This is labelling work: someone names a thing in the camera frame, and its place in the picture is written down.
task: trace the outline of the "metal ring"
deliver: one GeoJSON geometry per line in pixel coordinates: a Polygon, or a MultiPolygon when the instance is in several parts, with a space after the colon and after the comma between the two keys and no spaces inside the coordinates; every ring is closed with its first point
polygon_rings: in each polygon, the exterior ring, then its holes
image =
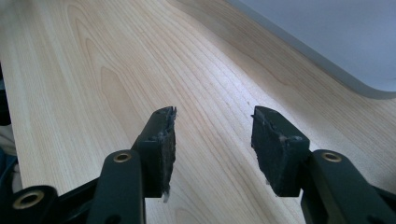
{"type": "Polygon", "coordinates": [[[39,189],[35,189],[22,194],[17,200],[15,200],[12,207],[15,209],[29,208],[41,202],[43,198],[44,192],[39,189]]]}
{"type": "Polygon", "coordinates": [[[323,152],[322,157],[326,161],[332,161],[332,162],[340,162],[342,160],[340,156],[332,152],[323,152]]]}
{"type": "Polygon", "coordinates": [[[131,154],[122,152],[114,157],[114,162],[125,162],[132,158],[131,154]]]}

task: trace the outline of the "worn gripper pad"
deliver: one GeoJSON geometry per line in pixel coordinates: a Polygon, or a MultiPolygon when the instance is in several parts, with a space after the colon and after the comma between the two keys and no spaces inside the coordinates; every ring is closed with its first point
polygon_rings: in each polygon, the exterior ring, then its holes
{"type": "Polygon", "coordinates": [[[256,106],[251,146],[259,166],[279,197],[298,197],[301,164],[311,155],[309,139],[277,111],[256,106]]]}
{"type": "Polygon", "coordinates": [[[175,118],[177,110],[169,106],[152,113],[131,150],[142,163],[144,195],[161,198],[169,195],[173,164],[176,160],[175,118]]]}

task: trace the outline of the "light wood surface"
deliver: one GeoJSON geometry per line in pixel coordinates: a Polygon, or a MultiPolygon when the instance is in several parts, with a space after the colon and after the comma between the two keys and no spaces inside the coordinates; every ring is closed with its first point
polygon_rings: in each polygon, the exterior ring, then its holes
{"type": "Polygon", "coordinates": [[[224,1],[2,1],[0,60],[25,187],[96,178],[174,105],[171,197],[147,200],[148,223],[304,223],[250,148],[264,105],[396,192],[396,100],[348,90],[224,1]]]}

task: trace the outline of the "screw hole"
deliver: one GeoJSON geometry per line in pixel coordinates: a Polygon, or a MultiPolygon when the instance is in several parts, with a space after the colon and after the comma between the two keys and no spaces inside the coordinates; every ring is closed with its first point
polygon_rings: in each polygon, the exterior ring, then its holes
{"type": "Polygon", "coordinates": [[[332,162],[340,162],[342,160],[340,156],[332,152],[324,152],[322,154],[322,157],[326,161],[332,161],[332,162]]]}
{"type": "Polygon", "coordinates": [[[121,222],[121,217],[119,215],[113,215],[106,219],[106,224],[119,224],[121,222]]]}
{"type": "Polygon", "coordinates": [[[44,192],[41,190],[32,190],[25,194],[22,194],[17,200],[15,200],[12,206],[15,209],[25,209],[32,207],[39,203],[44,198],[44,192]]]}
{"type": "Polygon", "coordinates": [[[129,153],[121,153],[114,157],[114,162],[125,162],[131,159],[132,156],[129,153]]]}
{"type": "Polygon", "coordinates": [[[369,221],[370,223],[373,223],[373,224],[385,224],[385,222],[381,218],[374,216],[374,215],[369,215],[367,217],[367,221],[369,221]]]}

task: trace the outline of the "wooden table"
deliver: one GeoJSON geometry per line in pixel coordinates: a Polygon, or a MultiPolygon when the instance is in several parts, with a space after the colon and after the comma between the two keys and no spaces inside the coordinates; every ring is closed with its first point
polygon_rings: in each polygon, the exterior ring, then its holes
{"type": "Polygon", "coordinates": [[[224,1],[2,1],[0,60],[25,187],[96,178],[175,105],[171,197],[147,201],[148,223],[304,223],[250,148],[264,105],[396,192],[396,100],[348,90],[224,1]]]}

